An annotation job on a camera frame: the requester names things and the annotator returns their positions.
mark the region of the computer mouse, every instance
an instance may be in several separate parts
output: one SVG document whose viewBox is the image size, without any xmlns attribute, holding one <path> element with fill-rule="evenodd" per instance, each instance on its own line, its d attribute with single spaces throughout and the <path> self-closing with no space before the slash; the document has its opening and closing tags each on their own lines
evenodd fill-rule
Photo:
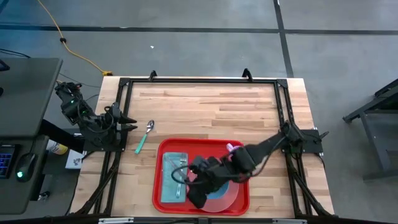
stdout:
<svg viewBox="0 0 398 224">
<path fill-rule="evenodd" d="M 36 155 L 31 152 L 23 154 L 21 158 L 19 158 L 15 170 L 15 175 L 19 182 L 27 182 L 32 178 L 35 158 Z"/>
</svg>

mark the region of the plastic tray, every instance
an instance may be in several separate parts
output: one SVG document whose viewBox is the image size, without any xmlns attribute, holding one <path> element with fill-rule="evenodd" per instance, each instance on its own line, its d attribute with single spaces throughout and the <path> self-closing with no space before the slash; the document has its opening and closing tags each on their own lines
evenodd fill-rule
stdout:
<svg viewBox="0 0 398 224">
<path fill-rule="evenodd" d="M 188 163 L 191 163 L 196 156 L 221 157 L 228 153 L 227 143 L 233 146 L 243 146 L 239 141 L 234 140 L 211 140 L 211 139 L 166 139 L 160 144 L 157 151 L 154 190 L 152 203 L 160 212 L 198 214 L 198 215 L 242 215 L 249 208 L 249 183 L 241 184 L 235 202 L 226 210 L 217 213 L 205 212 L 196 208 L 188 199 L 184 203 L 161 203 L 162 194 L 162 158 L 165 152 L 186 152 Z"/>
</svg>

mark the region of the concrete floor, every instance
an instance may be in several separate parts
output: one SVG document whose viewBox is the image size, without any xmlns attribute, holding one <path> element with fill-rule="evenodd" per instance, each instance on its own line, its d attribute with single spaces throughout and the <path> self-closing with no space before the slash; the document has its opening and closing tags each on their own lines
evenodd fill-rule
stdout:
<svg viewBox="0 0 398 224">
<path fill-rule="evenodd" d="M 286 29 L 396 30 L 394 0 L 280 0 Z M 278 28 L 272 0 L 43 0 L 63 26 Z M 0 24 L 52 25 L 31 0 L 10 1 Z M 64 32 L 76 50 L 115 75 L 238 77 L 249 68 L 255 77 L 286 77 L 279 34 L 205 32 Z M 362 124 L 341 119 L 371 99 L 398 75 L 397 35 L 287 35 L 294 77 L 304 78 L 313 119 L 323 141 L 326 175 L 335 213 L 341 217 L 398 222 L 398 179 L 364 183 L 376 171 L 376 158 Z M 0 30 L 0 48 L 31 57 L 60 57 L 62 73 L 90 85 L 102 76 L 68 54 L 57 32 Z M 87 98 L 99 88 L 84 87 Z M 96 100 L 89 103 L 95 107 Z M 45 117 L 70 128 L 54 95 Z M 53 177 L 56 185 L 75 177 Z M 73 187 L 55 191 L 42 209 L 29 207 L 19 217 L 66 212 Z"/>
</svg>

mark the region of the metal spoon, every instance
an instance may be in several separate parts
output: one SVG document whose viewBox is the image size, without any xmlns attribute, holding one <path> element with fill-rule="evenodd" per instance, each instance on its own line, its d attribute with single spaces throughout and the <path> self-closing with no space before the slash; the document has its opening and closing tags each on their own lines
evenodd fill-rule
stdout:
<svg viewBox="0 0 398 224">
<path fill-rule="evenodd" d="M 145 140 L 147 139 L 147 135 L 148 133 L 154 128 L 155 126 L 155 121 L 154 120 L 150 120 L 147 124 L 147 132 L 145 133 L 144 137 L 142 137 L 141 142 L 139 143 L 137 149 L 136 149 L 136 154 L 139 153 L 139 151 L 141 151 L 142 146 L 145 143 Z"/>
</svg>

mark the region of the wooden tabletop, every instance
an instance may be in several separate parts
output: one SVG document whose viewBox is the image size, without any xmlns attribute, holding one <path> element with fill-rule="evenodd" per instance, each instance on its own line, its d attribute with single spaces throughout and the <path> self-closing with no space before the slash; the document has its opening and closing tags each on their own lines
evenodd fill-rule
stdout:
<svg viewBox="0 0 398 224">
<path fill-rule="evenodd" d="M 103 108 L 115 101 L 119 79 L 104 78 L 97 114 L 104 113 Z M 313 128 L 304 80 L 288 78 L 287 81 L 297 126 L 301 129 Z M 157 148 L 163 140 L 234 139 L 248 144 L 261 142 L 279 129 L 274 88 L 268 84 L 135 83 L 128 116 L 137 120 L 138 128 L 129 133 L 126 151 L 122 154 L 112 216 L 187 216 L 160 213 L 152 205 Z M 150 119 L 155 121 L 155 129 L 148 135 L 140 154 L 136 155 L 134 150 Z M 84 160 L 71 212 L 81 208 L 98 186 L 103 157 L 103 152 L 95 152 Z M 308 187 L 324 208 L 333 213 L 321 160 L 315 155 L 304 154 L 303 163 Z M 279 151 L 271 155 L 258 177 L 250 179 L 249 186 L 250 207 L 240 218 L 294 216 L 285 158 Z M 106 197 L 101 208 L 104 208 Z M 299 190 L 298 199 L 304 212 Z"/>
</svg>

